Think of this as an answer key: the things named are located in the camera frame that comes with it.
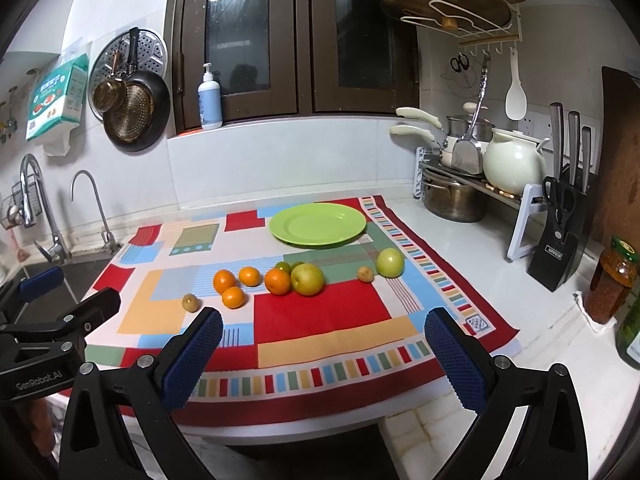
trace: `stainless steel pot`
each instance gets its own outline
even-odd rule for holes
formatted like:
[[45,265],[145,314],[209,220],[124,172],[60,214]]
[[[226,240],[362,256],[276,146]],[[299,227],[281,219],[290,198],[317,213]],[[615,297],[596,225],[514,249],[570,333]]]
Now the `stainless steel pot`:
[[479,222],[486,213],[488,196],[448,176],[424,168],[422,201],[441,218],[454,222]]
[[[469,115],[447,117],[447,136],[460,138],[466,134],[469,126],[471,126],[471,116]],[[491,139],[494,138],[494,133],[492,132],[494,127],[486,119],[478,119],[476,126],[474,126],[473,138],[480,142],[491,142]]]

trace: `oval plate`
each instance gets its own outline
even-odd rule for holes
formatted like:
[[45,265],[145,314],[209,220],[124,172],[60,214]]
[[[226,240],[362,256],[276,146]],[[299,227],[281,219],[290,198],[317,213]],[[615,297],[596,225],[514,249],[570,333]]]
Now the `oval plate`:
[[313,203],[280,211],[269,222],[269,231],[289,244],[324,246],[356,237],[366,226],[364,215],[353,207]]

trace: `green glass bottle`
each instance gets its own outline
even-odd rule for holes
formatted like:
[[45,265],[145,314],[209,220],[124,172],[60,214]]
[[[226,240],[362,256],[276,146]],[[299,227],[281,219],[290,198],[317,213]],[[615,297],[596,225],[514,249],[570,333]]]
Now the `green glass bottle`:
[[616,333],[616,349],[626,364],[640,370],[640,296]]

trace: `jar of chili sauce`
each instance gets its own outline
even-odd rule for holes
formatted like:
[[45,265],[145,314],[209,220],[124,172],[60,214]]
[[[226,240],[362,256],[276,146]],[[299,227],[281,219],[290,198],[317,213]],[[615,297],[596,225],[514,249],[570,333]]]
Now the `jar of chili sauce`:
[[584,309],[596,323],[605,324],[625,301],[638,276],[638,252],[617,236],[600,255]]

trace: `sink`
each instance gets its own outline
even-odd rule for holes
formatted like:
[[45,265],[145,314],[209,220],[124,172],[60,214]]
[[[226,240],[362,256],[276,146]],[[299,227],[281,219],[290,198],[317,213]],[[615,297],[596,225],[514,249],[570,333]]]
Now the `sink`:
[[[109,253],[74,256],[71,261],[62,266],[68,286],[60,285],[49,294],[27,304],[17,315],[15,323],[43,323],[56,320],[60,314],[76,304],[69,288],[76,299],[81,301],[89,287],[109,264],[111,257]],[[30,278],[54,266],[55,264],[49,262],[26,266],[16,274],[14,280]]]

